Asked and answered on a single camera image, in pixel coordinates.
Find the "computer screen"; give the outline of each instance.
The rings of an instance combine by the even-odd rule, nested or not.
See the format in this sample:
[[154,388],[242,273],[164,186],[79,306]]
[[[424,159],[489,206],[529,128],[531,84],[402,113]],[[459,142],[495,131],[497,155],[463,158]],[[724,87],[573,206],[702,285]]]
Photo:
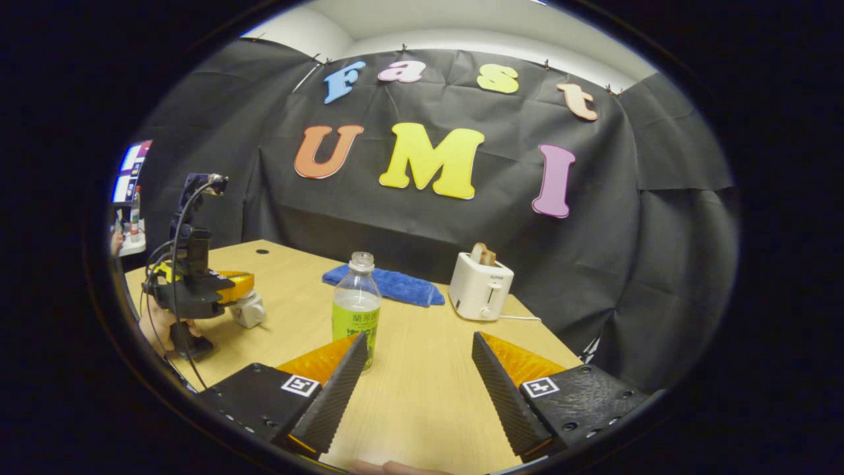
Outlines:
[[143,159],[146,158],[149,147],[152,144],[152,140],[145,140],[129,147],[126,156],[123,157],[123,163],[120,166],[120,173],[117,175],[117,181],[114,184],[114,194],[111,197],[111,201],[114,203],[132,202],[132,197],[135,195],[135,184],[138,182],[138,176],[141,173]]

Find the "hand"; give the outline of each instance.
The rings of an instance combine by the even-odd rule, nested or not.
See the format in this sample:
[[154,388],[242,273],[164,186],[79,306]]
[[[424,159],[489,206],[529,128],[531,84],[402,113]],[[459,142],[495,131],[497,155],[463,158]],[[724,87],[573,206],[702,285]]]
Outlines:
[[[170,325],[173,325],[176,322],[176,316],[159,307],[155,299],[151,298],[148,294],[144,294],[143,298],[146,299],[147,310],[143,311],[143,315],[141,315],[141,320],[138,322],[138,326],[140,326],[141,333],[143,333],[143,336],[146,337],[147,342],[150,346],[152,346],[155,352],[157,352],[159,356],[164,356],[165,352],[170,352],[176,349],[173,346],[173,340],[170,338]],[[191,335],[196,337],[203,335],[199,331],[199,328],[197,328],[195,321],[182,321],[187,323],[187,328],[190,330]]]
[[353,460],[349,465],[349,472],[354,475],[451,475],[439,470],[425,470],[413,468],[397,461],[389,461],[384,465],[375,465],[362,460]]
[[123,233],[120,230],[114,231],[114,234],[111,235],[111,255],[117,257],[117,253],[120,252],[120,248],[123,247]]

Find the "white toaster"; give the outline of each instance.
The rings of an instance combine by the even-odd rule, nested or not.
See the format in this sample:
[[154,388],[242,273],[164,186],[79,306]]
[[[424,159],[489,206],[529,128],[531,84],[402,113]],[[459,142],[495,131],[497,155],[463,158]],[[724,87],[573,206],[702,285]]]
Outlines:
[[469,253],[459,253],[448,297],[464,319],[498,320],[512,283],[513,271],[501,262],[482,265],[474,262]]

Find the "ceiling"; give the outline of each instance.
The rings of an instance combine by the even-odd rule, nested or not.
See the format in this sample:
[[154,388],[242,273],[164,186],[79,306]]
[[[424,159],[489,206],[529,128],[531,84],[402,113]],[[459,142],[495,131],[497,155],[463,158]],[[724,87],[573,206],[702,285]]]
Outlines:
[[411,30],[487,30],[578,52],[637,80],[656,71],[601,31],[531,0],[316,0],[306,6],[354,41]]

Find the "green drink label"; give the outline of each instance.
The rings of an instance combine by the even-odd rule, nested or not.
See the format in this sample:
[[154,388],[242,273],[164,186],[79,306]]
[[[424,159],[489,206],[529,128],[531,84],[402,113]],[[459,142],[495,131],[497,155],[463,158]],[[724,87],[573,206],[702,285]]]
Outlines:
[[378,314],[380,308],[370,312],[355,312],[333,305],[331,321],[333,328],[333,340],[340,340],[363,331],[366,333],[366,349],[369,352],[364,369],[372,366],[372,357],[375,355],[375,337],[378,330]]

